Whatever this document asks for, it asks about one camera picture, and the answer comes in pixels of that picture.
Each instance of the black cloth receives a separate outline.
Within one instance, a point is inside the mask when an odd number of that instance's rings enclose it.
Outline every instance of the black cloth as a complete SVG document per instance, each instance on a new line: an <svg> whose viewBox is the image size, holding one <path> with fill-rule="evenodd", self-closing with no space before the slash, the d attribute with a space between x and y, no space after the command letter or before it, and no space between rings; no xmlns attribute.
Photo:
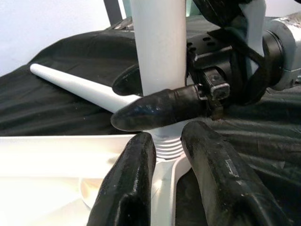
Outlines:
<svg viewBox="0 0 301 226"><path fill-rule="evenodd" d="M213 29L201 16L187 19L188 41ZM31 74L32 63L111 86L138 63L132 31L110 28L60 40L0 78L0 136L125 133L111 126L110 112ZM301 226L301 87L268 90L255 105L230 107L223 120L199 120L232 143L293 225ZM177 226L205 225L192 171L180 179L176 202Z"/></svg>

